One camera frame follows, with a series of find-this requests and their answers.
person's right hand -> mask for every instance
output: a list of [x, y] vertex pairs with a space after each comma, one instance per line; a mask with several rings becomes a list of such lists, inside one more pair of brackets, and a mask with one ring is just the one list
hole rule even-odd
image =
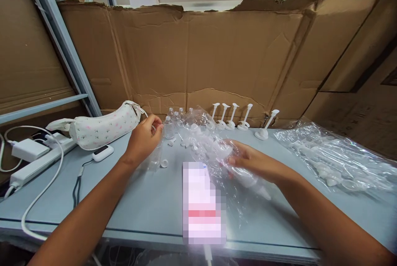
[[239, 156], [229, 158], [229, 164], [247, 169], [265, 180], [278, 184], [285, 179], [292, 179], [296, 172], [274, 158], [236, 140], [225, 140], [236, 148]]

metal shelf frame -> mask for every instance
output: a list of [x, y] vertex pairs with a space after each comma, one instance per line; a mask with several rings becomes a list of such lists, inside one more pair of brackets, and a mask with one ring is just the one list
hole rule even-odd
[[65, 22], [63, 21], [57, 5], [57, 0], [35, 0], [35, 4], [41, 11], [44, 22], [54, 40], [78, 94], [73, 97], [67, 97], [57, 101], [0, 115], [0, 125], [70, 102], [75, 102], [77, 100], [82, 101], [90, 116], [101, 116], [102, 113], [98, 102], [83, 69], [76, 48], [73, 45], [69, 32], [67, 31]]

black cable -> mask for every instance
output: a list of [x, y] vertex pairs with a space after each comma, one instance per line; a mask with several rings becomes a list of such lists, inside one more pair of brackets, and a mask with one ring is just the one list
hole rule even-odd
[[94, 160], [94, 159], [91, 159], [90, 161], [85, 162], [84, 164], [82, 164], [82, 167], [84, 167], [84, 166], [85, 166], [86, 164], [88, 164], [88, 163], [91, 163], [93, 160]]
[[[85, 162], [84, 164], [82, 164], [82, 168], [88, 164], [91, 163], [94, 159], [91, 159], [88, 162]], [[73, 208], [76, 208], [76, 206], [80, 203], [80, 187], [81, 187], [81, 177], [83, 176], [83, 174], [77, 176], [76, 179], [76, 184], [74, 185], [73, 188], [73, 193], [72, 193], [72, 197], [73, 197]]]
[[72, 196], [73, 196], [73, 208], [76, 208], [76, 206], [77, 206], [77, 198], [76, 198], [75, 192], [76, 192], [76, 188], [77, 188], [77, 185], [79, 184], [79, 182], [81, 182], [81, 176], [77, 177], [76, 184], [74, 185], [74, 189], [73, 189], [73, 193], [72, 193]]

person's left hand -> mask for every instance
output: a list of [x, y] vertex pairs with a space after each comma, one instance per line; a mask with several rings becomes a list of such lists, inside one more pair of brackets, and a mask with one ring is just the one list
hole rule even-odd
[[132, 130], [127, 150], [120, 160], [134, 168], [138, 167], [159, 144], [163, 127], [161, 119], [151, 114]]

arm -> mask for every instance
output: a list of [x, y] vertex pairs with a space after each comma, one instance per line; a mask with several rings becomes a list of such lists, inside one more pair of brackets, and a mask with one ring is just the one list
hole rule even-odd
[[332, 265], [392, 265], [395, 256], [353, 222], [306, 179], [260, 151], [231, 141], [242, 156], [229, 163], [278, 186]]
[[130, 176], [155, 149], [162, 130], [161, 120], [150, 115], [132, 131], [124, 155], [48, 237], [29, 266], [84, 265], [101, 238]]

